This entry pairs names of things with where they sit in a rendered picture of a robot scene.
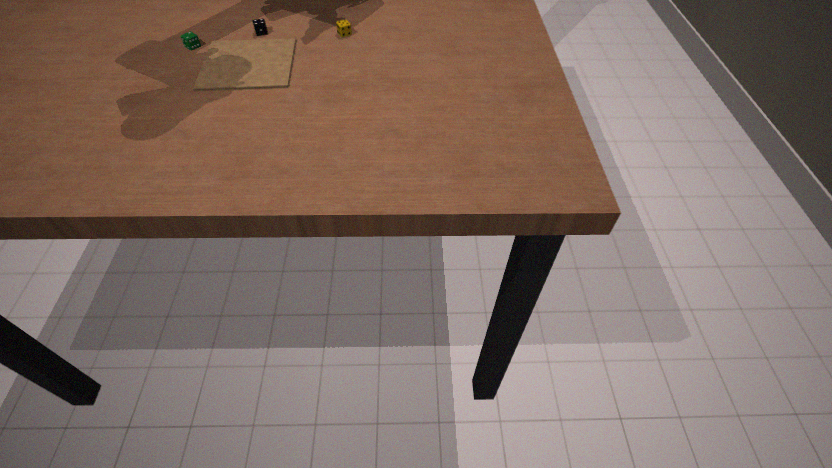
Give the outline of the yellow die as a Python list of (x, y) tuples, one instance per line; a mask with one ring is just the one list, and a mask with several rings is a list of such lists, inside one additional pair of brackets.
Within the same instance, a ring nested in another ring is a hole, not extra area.
[(351, 24), (347, 20), (337, 21), (337, 32), (341, 37), (352, 35)]

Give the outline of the tan square mat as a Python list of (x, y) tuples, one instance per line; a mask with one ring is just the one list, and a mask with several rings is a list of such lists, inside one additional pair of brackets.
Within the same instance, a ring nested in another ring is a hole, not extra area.
[(194, 91), (288, 88), (296, 38), (212, 41)]

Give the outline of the black die with white pips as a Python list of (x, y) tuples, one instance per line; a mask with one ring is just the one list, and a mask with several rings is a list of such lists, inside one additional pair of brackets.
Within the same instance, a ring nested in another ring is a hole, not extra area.
[(267, 35), (267, 27), (264, 19), (253, 20), (256, 36)]

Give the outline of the green die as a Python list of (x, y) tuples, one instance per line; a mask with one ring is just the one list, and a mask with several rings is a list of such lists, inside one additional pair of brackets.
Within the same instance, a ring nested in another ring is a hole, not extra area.
[(198, 36), (191, 31), (181, 35), (181, 39), (183, 41), (184, 46), (189, 50), (194, 50), (198, 47), (201, 47)]

